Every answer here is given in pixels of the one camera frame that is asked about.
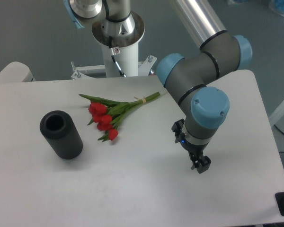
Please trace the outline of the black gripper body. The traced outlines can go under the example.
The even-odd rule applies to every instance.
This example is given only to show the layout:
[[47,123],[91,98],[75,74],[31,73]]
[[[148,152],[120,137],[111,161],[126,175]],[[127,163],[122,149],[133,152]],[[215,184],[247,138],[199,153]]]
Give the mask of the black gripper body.
[[171,130],[175,134],[175,143],[180,142],[182,147],[189,152],[192,157],[201,157],[203,150],[208,144],[208,139],[197,139],[189,134],[185,126],[184,119],[176,121]]

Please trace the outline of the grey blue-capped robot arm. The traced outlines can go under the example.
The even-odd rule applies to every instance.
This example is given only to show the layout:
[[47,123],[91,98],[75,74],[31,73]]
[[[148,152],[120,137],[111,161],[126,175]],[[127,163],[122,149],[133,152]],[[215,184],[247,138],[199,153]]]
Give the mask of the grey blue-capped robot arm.
[[[230,103],[227,95],[210,83],[244,68],[252,48],[243,36],[231,36],[206,0],[173,0],[172,7],[190,33],[200,53],[190,59],[173,53],[157,66],[157,76],[186,118],[172,126],[175,141],[188,151],[199,173],[211,161],[205,147],[224,122]],[[134,77],[142,72],[138,43],[145,27],[128,0],[66,0],[64,6],[77,28],[91,27],[102,48],[108,78]]]

